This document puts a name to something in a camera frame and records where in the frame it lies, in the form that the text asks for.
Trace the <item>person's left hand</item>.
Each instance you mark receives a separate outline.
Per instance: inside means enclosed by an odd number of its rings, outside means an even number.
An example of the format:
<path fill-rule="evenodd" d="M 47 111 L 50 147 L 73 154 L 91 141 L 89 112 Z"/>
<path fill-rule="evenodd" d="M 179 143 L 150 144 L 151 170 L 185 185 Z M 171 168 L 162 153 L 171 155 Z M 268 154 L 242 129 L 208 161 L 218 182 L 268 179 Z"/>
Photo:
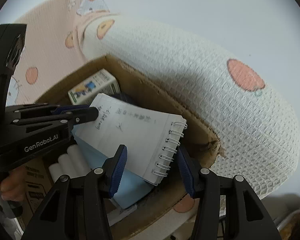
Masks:
<path fill-rule="evenodd" d="M 13 169 L 10 175 L 0 182 L 2 200 L 22 202 L 25 199 L 26 168 L 20 166 Z"/>

